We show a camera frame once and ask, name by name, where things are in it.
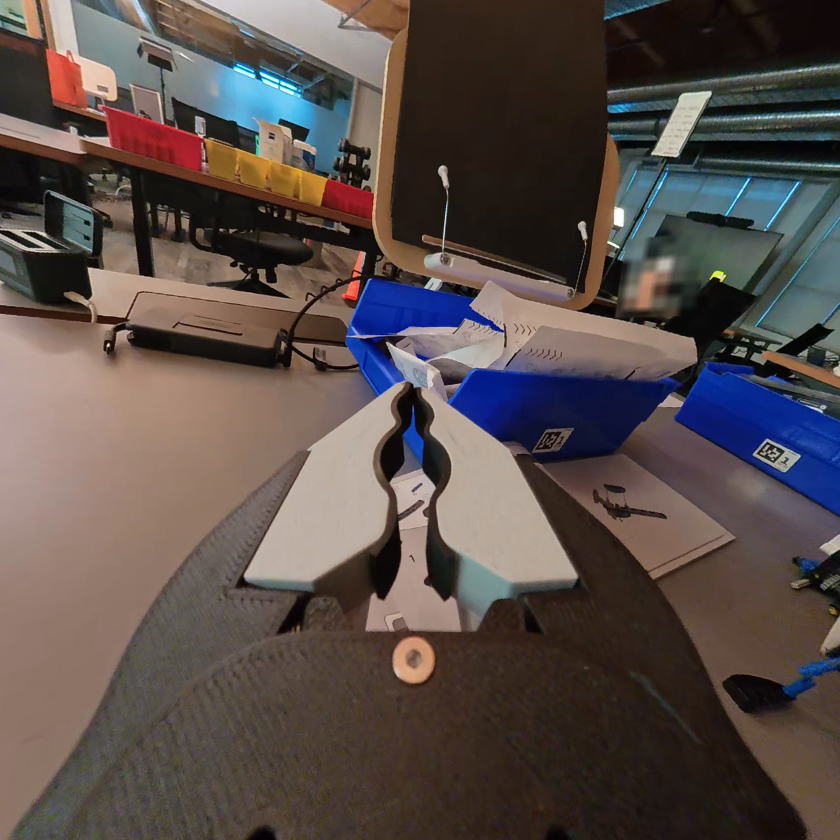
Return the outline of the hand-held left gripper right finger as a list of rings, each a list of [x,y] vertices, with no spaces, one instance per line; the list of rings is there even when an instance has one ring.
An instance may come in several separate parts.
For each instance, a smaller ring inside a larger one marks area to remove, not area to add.
[[[429,388],[414,389],[423,470],[434,493],[427,507],[426,589],[478,623],[498,602],[521,607],[527,632],[548,632],[535,605],[555,606],[581,583],[576,521],[565,517],[560,488],[535,487],[542,474],[458,413]]]

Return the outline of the black and blue lego piece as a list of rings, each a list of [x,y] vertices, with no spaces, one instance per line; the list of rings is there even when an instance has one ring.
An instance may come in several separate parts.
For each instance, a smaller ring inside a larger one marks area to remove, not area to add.
[[[722,688],[741,711],[756,713],[793,702],[816,687],[816,679],[839,670],[839,657],[822,658],[799,667],[799,677],[789,684],[759,677],[737,674],[727,677]]]

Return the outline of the blue plastic bin with papers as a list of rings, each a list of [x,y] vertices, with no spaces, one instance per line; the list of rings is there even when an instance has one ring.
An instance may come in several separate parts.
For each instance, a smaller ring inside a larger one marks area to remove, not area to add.
[[[490,325],[470,299],[442,291],[370,279],[347,330],[346,345],[380,395],[403,382],[382,337],[409,327],[457,327],[465,318]],[[468,373],[451,406],[502,443],[517,443],[550,462],[614,454],[678,386],[524,372]]]

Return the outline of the black flat power adapter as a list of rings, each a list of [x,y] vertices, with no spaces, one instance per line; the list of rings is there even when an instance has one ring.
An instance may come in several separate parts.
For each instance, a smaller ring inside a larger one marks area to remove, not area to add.
[[[176,316],[253,324],[261,328],[288,331],[301,307],[300,301],[248,293],[244,301],[216,301],[142,291],[136,295],[125,320],[130,322],[150,312],[165,310]],[[295,328],[295,342],[345,345],[349,322],[349,310],[317,305],[299,321]]]

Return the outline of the wooden desk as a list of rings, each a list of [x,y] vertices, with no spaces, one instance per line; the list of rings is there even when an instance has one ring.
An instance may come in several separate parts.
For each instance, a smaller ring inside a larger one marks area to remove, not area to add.
[[[794,375],[804,377],[809,381],[818,382],[825,387],[839,389],[838,374],[821,366],[811,364],[798,356],[766,350],[762,353],[762,358],[766,364],[774,365]]]

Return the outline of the black chair with yellow tag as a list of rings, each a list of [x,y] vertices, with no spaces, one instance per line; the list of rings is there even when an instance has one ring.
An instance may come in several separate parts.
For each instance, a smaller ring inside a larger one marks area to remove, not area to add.
[[[702,357],[755,300],[755,295],[730,286],[716,271],[688,308],[666,321],[662,330],[693,339],[697,355]]]

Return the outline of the red plastic bin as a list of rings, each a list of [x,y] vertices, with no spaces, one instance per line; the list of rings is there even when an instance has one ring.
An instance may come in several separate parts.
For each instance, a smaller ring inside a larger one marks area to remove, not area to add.
[[[114,108],[105,108],[103,113],[113,149],[194,172],[202,170],[203,140],[198,135]]]
[[[336,180],[327,180],[321,206],[352,217],[371,221],[375,196],[373,192]]]

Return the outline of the large black screen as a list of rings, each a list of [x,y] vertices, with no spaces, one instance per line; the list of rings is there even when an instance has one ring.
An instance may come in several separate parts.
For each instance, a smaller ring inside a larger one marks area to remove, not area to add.
[[[780,241],[780,234],[754,228],[747,218],[698,211],[666,215],[645,249],[669,281],[673,302],[666,320],[687,309],[716,271],[730,286],[752,293],[753,277]]]

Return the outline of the black dumbbell rack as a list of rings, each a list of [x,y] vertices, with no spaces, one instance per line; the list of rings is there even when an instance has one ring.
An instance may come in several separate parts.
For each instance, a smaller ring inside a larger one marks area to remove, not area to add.
[[[338,144],[338,155],[333,161],[333,173],[329,175],[329,179],[372,193],[369,184],[371,155],[370,147],[359,146],[347,138],[342,138]]]

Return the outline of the black charging case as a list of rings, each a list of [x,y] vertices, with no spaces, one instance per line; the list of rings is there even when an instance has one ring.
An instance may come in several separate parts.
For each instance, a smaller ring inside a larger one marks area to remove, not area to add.
[[[1,280],[47,306],[91,299],[89,263],[102,254],[102,216],[57,192],[43,198],[44,229],[3,228]]]

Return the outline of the wooden book stand black board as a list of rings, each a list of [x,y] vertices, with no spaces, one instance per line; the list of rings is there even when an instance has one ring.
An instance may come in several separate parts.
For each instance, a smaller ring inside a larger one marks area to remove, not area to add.
[[[395,267],[582,310],[619,176],[605,4],[412,1],[385,64],[374,234]]]

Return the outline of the white framed sign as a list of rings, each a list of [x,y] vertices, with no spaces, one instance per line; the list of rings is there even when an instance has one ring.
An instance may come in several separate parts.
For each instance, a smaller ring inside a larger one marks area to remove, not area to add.
[[[136,83],[131,83],[129,89],[135,115],[165,124],[164,101],[159,91]]]

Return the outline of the bundle of metal pipes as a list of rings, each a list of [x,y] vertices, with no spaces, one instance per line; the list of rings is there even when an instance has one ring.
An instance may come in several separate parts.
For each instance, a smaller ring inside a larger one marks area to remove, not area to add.
[[[607,129],[620,150],[652,155],[679,96],[709,92],[671,163],[709,172],[838,177],[838,58],[718,70],[607,92]]]

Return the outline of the black music stand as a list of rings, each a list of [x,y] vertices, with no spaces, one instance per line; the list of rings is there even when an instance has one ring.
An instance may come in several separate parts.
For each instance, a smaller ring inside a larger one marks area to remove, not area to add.
[[[172,73],[176,69],[173,51],[169,47],[163,46],[149,38],[141,36],[139,38],[137,54],[140,58],[145,58],[151,66],[156,67],[160,73],[162,118],[164,124],[169,124],[170,120],[168,120],[167,113],[165,73]]]

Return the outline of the white plastic case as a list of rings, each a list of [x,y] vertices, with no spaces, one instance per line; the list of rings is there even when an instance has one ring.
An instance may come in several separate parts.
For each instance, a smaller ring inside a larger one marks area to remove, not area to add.
[[[73,59],[80,68],[84,91],[102,102],[115,102],[119,98],[119,85],[112,68],[83,56]]]

